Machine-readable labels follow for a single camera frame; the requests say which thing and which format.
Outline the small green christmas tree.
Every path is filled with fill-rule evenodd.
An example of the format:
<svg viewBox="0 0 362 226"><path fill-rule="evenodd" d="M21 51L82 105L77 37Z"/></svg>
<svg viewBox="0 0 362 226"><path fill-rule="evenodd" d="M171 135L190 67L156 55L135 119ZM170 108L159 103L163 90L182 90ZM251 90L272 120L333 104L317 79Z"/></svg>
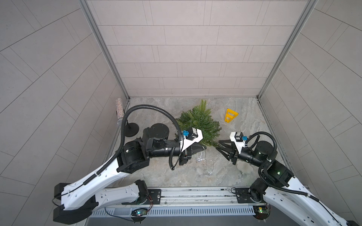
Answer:
<svg viewBox="0 0 362 226"><path fill-rule="evenodd" d="M203 139L201 143L209 147L218 147L216 139L220 136L221 126L218 121L215 121L211 116L211 109L206 107L206 101L201 100L201 103L191 110L182 112L181 116L176 119L181 130L186 130L190 127L202 131Z"/></svg>

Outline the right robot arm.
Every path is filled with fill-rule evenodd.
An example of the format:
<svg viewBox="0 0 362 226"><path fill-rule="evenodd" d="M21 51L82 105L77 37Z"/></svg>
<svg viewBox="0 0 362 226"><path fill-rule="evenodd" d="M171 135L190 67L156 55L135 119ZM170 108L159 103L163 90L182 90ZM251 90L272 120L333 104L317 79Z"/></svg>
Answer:
<svg viewBox="0 0 362 226"><path fill-rule="evenodd" d="M217 150L236 164L244 161L258 168L258 179L249 189L254 202L264 201L283 212L301 226L356 226L326 207L285 165L278 162L277 143L256 141L250 137L220 140Z"/></svg>

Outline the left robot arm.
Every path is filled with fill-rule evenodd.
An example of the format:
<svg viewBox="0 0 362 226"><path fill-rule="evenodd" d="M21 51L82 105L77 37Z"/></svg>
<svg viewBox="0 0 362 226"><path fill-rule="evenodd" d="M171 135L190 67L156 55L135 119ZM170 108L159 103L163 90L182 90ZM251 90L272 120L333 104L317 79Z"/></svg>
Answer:
<svg viewBox="0 0 362 226"><path fill-rule="evenodd" d="M148 167L151 158L177 156L179 164L183 165L193 154L206 149L201 144L203 133L200 129L182 131L178 141L169 140L168 136L169 128L156 123L145 128L141 138L126 143L110 165L103 164L103 172L96 169L77 182L56 185L54 197L61 205L54 209L53 220L71 225L113 204L138 205L149 201L149 190L143 180L118 188L108 188L108 185Z"/></svg>

